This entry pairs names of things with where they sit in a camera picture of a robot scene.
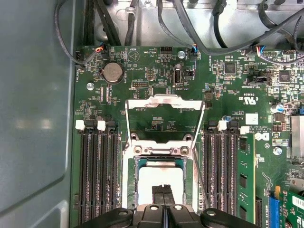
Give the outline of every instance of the green circuit board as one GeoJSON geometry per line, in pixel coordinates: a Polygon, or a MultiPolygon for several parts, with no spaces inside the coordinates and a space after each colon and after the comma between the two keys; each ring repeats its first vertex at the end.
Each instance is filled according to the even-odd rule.
{"type": "MultiPolygon", "coordinates": [[[[95,48],[81,47],[77,54],[84,58],[95,48]]],[[[266,50],[264,55],[287,61],[297,54],[266,50]]],[[[105,53],[77,69],[75,82],[71,227],[113,207],[136,208],[139,168],[136,160],[130,159],[128,172],[124,173],[122,163],[128,141],[125,102],[156,94],[205,103],[195,146],[203,187],[212,207],[271,227],[269,196],[275,194],[276,186],[288,190],[289,172],[297,169],[291,165],[290,116],[299,115],[304,102],[304,66],[272,65],[243,51],[213,57],[181,47],[107,47],[105,53]],[[184,58],[178,58],[180,51],[184,58]],[[101,74],[110,62],[123,69],[123,78],[115,85],[101,74]],[[181,67],[178,78],[177,64],[181,67]],[[93,83],[94,88],[87,89],[88,83],[93,83]],[[277,104],[282,104],[284,110],[274,113],[271,109],[277,104]],[[77,120],[83,121],[85,129],[75,129],[77,120]],[[228,127],[222,131],[218,126],[223,120],[227,120],[228,127]],[[98,121],[106,122],[102,133],[96,129],[98,121]],[[282,150],[280,154],[274,153],[277,147],[282,150]],[[226,163],[227,156],[232,161],[226,163]],[[123,199],[124,175],[128,176],[127,199],[123,199]]],[[[200,111],[164,104],[130,109],[128,117],[131,133],[141,140],[165,143],[182,140],[186,134],[194,136],[199,116],[200,111]]],[[[200,212],[204,209],[202,186],[197,201],[193,200],[193,163],[190,159],[186,163],[185,203],[200,212]]]]}

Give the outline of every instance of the wire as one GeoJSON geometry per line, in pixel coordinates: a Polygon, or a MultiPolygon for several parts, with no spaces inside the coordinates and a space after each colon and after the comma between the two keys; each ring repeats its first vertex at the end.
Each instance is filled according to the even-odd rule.
{"type": "Polygon", "coordinates": [[[178,42],[180,45],[188,48],[192,48],[192,45],[185,43],[184,41],[177,38],[166,26],[165,22],[162,19],[162,0],[158,0],[158,8],[157,8],[157,14],[158,14],[158,22],[162,28],[162,30],[168,35],[168,37],[174,39],[176,42],[178,42]]]}
{"type": "Polygon", "coordinates": [[[227,6],[227,1],[226,0],[218,0],[217,3],[215,4],[213,10],[212,10],[212,15],[213,15],[213,30],[214,30],[214,35],[215,38],[218,41],[218,44],[221,46],[221,48],[227,48],[227,45],[223,41],[222,36],[220,35],[219,32],[219,16],[224,12],[225,7],[227,6]]]}
{"type": "Polygon", "coordinates": [[[216,14],[213,18],[213,30],[214,30],[214,35],[215,35],[215,38],[217,39],[218,41],[218,44],[221,46],[221,48],[228,48],[227,45],[225,44],[225,42],[223,41],[223,38],[222,36],[220,35],[220,32],[219,32],[219,16],[220,14],[216,14]]]}
{"type": "Polygon", "coordinates": [[[298,21],[296,22],[295,24],[295,27],[294,27],[294,48],[296,49],[297,52],[299,53],[304,53],[304,50],[301,50],[298,46],[298,43],[297,43],[297,32],[298,32],[298,29],[299,29],[299,26],[300,26],[300,23],[301,23],[301,20],[302,20],[302,16],[299,17],[298,21]]]}
{"type": "MultiPolygon", "coordinates": [[[[275,24],[267,15],[265,12],[265,2],[266,0],[263,0],[258,7],[258,16],[260,17],[261,22],[268,28],[271,29],[275,26],[277,26],[277,24],[275,24]]],[[[287,39],[287,41],[290,44],[294,44],[294,38],[293,35],[288,32],[287,30],[285,30],[284,28],[282,28],[281,30],[278,31],[278,33],[282,34],[285,36],[285,38],[287,39]]]]}
{"type": "Polygon", "coordinates": [[[103,0],[94,0],[95,8],[98,12],[100,20],[104,26],[105,33],[108,37],[110,45],[121,46],[121,42],[116,31],[112,18],[106,8],[103,0]]]}
{"type": "Polygon", "coordinates": [[[54,24],[55,24],[55,32],[56,32],[56,35],[58,37],[58,40],[59,40],[59,43],[63,49],[63,51],[65,52],[65,54],[75,63],[79,64],[79,65],[85,65],[86,63],[90,62],[96,55],[97,55],[97,52],[94,51],[92,54],[90,54],[85,60],[83,61],[80,61],[80,60],[77,60],[75,59],[68,51],[63,39],[62,39],[62,36],[61,36],[61,31],[60,31],[60,27],[59,27],[59,11],[60,11],[60,8],[62,7],[62,5],[67,2],[67,0],[63,0],[62,2],[58,3],[55,7],[55,13],[54,13],[54,24]]]}
{"type": "MultiPolygon", "coordinates": [[[[132,0],[130,7],[135,8],[139,0],[132,0]]],[[[128,16],[128,30],[127,34],[125,35],[124,45],[130,46],[132,44],[132,36],[134,32],[134,24],[135,24],[135,15],[132,13],[129,13],[128,16]]]]}
{"type": "Polygon", "coordinates": [[[197,46],[199,47],[199,49],[202,52],[204,52],[207,55],[211,55],[211,56],[229,54],[229,53],[241,50],[241,49],[248,48],[252,45],[258,44],[261,41],[269,38],[271,35],[275,34],[278,30],[280,30],[285,25],[289,24],[290,22],[294,21],[299,16],[304,14],[304,8],[303,8],[303,9],[299,10],[298,12],[296,12],[295,14],[293,14],[292,16],[290,16],[289,18],[287,18],[286,20],[284,20],[283,22],[281,22],[279,25],[273,27],[272,29],[270,29],[269,31],[265,32],[263,35],[255,38],[255,39],[252,39],[252,40],[250,40],[246,43],[240,44],[240,45],[236,45],[234,47],[228,47],[228,48],[222,48],[222,49],[216,50],[216,49],[207,48],[203,44],[203,42],[200,40],[200,37],[196,33],[181,0],[173,0],[173,4],[174,4],[176,12],[180,18],[180,21],[181,21],[184,29],[190,36],[190,38],[197,44],[197,46]]]}

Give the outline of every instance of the ram slot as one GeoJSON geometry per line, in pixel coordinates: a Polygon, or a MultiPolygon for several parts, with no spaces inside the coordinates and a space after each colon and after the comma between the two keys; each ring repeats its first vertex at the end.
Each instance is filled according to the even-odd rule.
{"type": "Polygon", "coordinates": [[[93,151],[94,134],[84,133],[81,136],[81,169],[80,169],[80,199],[81,212],[80,223],[84,223],[92,217],[92,193],[93,193],[93,151]]]}
{"type": "Polygon", "coordinates": [[[107,156],[108,156],[108,135],[103,133],[100,135],[101,142],[101,194],[100,194],[100,210],[101,214],[106,213],[106,205],[107,205],[107,156]]]}
{"type": "Polygon", "coordinates": [[[95,134],[94,138],[94,156],[93,156],[93,209],[92,218],[96,218],[100,215],[100,154],[101,154],[101,135],[95,134]]]}
{"type": "Polygon", "coordinates": [[[236,134],[228,134],[228,213],[236,215],[237,204],[237,142],[236,134]]]}
{"type": "MultiPolygon", "coordinates": [[[[209,152],[208,152],[208,149],[209,149],[209,134],[204,134],[203,135],[203,140],[202,140],[202,143],[203,143],[203,156],[202,156],[202,178],[203,178],[203,186],[202,188],[205,189],[206,191],[206,194],[207,194],[207,198],[209,199],[209,182],[208,182],[208,179],[209,179],[209,173],[208,173],[208,160],[209,160],[209,152]]],[[[206,209],[206,206],[205,206],[205,199],[202,198],[202,209],[206,209]]]]}
{"type": "Polygon", "coordinates": [[[218,166],[218,185],[219,185],[219,201],[218,209],[227,212],[227,192],[228,192],[228,174],[227,174],[227,150],[228,150],[228,135],[226,133],[220,134],[220,149],[219,149],[219,166],[218,166]]]}
{"type": "Polygon", "coordinates": [[[209,147],[209,191],[210,191],[210,207],[211,208],[217,208],[218,206],[218,135],[217,134],[211,134],[210,135],[210,147],[209,147]]]}
{"type": "Polygon", "coordinates": [[[109,134],[109,148],[108,154],[110,156],[109,168],[110,168],[110,210],[116,208],[117,205],[117,165],[118,165],[118,134],[111,132],[109,134]]]}

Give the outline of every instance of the metal socket lever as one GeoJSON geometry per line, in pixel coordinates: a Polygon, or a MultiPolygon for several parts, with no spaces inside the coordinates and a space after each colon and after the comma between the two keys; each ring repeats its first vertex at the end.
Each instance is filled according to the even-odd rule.
{"type": "Polygon", "coordinates": [[[196,139],[200,132],[200,125],[205,111],[205,102],[201,100],[183,100],[180,96],[177,95],[156,94],[155,96],[150,96],[148,99],[128,99],[125,101],[125,113],[126,113],[126,121],[128,128],[129,145],[132,147],[134,140],[131,137],[128,110],[134,108],[156,108],[158,107],[158,105],[161,104],[171,105],[172,108],[194,109],[200,111],[198,125],[196,126],[196,130],[195,130],[195,136],[190,146],[190,149],[192,150],[194,148],[196,139]]]}

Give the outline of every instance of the chip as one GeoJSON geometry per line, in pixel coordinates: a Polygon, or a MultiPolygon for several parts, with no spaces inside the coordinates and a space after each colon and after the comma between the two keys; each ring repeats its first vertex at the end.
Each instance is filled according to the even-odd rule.
{"type": "Polygon", "coordinates": [[[211,102],[206,102],[206,108],[212,108],[212,103],[211,102]]]}
{"type": "Polygon", "coordinates": [[[247,219],[247,211],[242,206],[239,207],[239,217],[243,220],[247,219]]]}
{"type": "Polygon", "coordinates": [[[212,100],[213,99],[213,93],[207,92],[205,93],[206,100],[212,100]]]}
{"type": "Polygon", "coordinates": [[[245,138],[239,139],[239,149],[243,151],[247,149],[247,140],[245,138]]]}
{"type": "Polygon", "coordinates": [[[279,81],[280,82],[290,82],[290,71],[280,71],[279,81]]]}
{"type": "Polygon", "coordinates": [[[239,184],[243,188],[247,188],[247,177],[245,175],[240,174],[240,176],[239,176],[239,184]]]}
{"type": "Polygon", "coordinates": [[[236,74],[236,64],[232,62],[225,63],[225,74],[226,75],[235,75],[236,74]]]}
{"type": "Polygon", "coordinates": [[[283,122],[285,120],[285,114],[283,114],[283,113],[275,113],[274,114],[274,120],[275,121],[281,121],[281,122],[283,122]]]}

